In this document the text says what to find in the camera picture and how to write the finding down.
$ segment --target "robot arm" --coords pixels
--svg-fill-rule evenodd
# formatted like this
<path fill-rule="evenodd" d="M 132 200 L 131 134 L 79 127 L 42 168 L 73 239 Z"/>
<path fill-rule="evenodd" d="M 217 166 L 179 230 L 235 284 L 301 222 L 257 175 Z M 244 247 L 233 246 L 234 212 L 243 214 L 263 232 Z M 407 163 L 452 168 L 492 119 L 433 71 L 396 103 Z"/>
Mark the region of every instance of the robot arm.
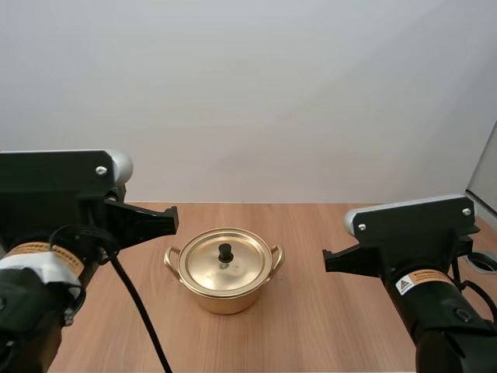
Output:
<path fill-rule="evenodd" d="M 326 271 L 383 281 L 416 345 L 418 373 L 497 371 L 495 324 L 481 318 L 447 275 L 471 252 L 467 235 L 479 232 L 470 199 L 450 195 L 356 209 L 344 222 L 359 245 L 323 250 Z"/>
<path fill-rule="evenodd" d="M 46 371 L 98 266 L 176 233 L 176 207 L 123 203 L 132 172 L 117 151 L 0 153 L 0 371 Z"/>

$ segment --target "table surface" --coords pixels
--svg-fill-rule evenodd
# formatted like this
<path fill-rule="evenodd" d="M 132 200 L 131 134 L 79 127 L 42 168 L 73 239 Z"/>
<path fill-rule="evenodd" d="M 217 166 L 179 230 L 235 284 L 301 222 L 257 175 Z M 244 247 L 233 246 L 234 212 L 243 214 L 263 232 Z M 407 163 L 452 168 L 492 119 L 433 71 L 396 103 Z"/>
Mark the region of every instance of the table surface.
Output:
<path fill-rule="evenodd" d="M 139 204 L 164 210 L 171 204 Z M 173 371 L 414 371 L 415 348 L 379 279 L 327 274 L 321 251 L 356 244 L 342 217 L 351 204 L 178 204 L 179 231 L 119 255 L 147 308 Z M 497 250 L 478 221 L 474 249 Z M 261 298 L 237 315 L 214 315 L 164 267 L 170 245 L 207 229 L 237 227 L 284 247 L 287 259 Z M 497 277 L 460 259 L 461 278 L 497 299 Z M 486 304 L 464 292 L 485 318 Z M 110 264 L 64 328 L 51 371 L 161 371 L 150 338 Z"/>

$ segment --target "golden pot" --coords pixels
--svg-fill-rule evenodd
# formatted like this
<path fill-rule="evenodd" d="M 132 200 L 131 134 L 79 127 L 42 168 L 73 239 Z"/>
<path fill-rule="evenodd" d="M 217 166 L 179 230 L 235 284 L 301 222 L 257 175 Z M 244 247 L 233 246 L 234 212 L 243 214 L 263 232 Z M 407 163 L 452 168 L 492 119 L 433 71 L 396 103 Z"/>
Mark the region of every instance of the golden pot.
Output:
<path fill-rule="evenodd" d="M 171 254 L 178 256 L 176 267 Z M 273 254 L 278 259 L 273 263 Z M 285 252 L 270 249 L 257 235 L 237 228 L 219 228 L 198 235 L 183 250 L 165 251 L 164 264 L 207 311 L 229 315 L 257 300 L 262 286 L 281 268 Z"/>

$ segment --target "warning sticker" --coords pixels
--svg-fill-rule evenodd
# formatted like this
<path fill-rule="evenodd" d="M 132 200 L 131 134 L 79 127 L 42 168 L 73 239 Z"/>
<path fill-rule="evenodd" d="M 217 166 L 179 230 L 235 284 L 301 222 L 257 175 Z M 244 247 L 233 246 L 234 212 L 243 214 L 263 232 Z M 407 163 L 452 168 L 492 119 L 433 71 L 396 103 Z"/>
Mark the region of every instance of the warning sticker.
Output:
<path fill-rule="evenodd" d="M 397 281 L 395 286 L 397 287 L 398 292 L 401 293 L 401 295 L 404 295 L 416 285 L 430 281 L 441 281 L 452 284 L 452 281 L 447 275 L 438 270 L 415 270 Z"/>
<path fill-rule="evenodd" d="M 5 257 L 17 255 L 17 254 L 34 254 L 34 253 L 45 253 L 48 250 L 48 243 L 45 242 L 28 242 L 22 245 L 16 246 L 14 249 L 10 250 Z M 78 257 L 71 253 L 70 251 L 64 249 L 63 247 L 53 245 L 52 251 L 54 251 L 57 258 L 62 260 L 75 274 L 79 277 L 81 272 L 85 269 L 83 262 L 78 259 Z"/>

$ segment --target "lid knob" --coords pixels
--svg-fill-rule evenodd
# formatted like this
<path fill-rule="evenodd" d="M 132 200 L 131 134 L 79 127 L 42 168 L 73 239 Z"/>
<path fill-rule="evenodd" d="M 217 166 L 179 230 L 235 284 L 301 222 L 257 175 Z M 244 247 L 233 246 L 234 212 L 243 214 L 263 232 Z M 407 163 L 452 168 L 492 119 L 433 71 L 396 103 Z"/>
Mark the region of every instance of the lid knob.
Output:
<path fill-rule="evenodd" d="M 231 245 L 229 243 L 221 243 L 219 245 L 219 256 L 217 258 L 222 263 L 230 263 L 233 260 Z"/>

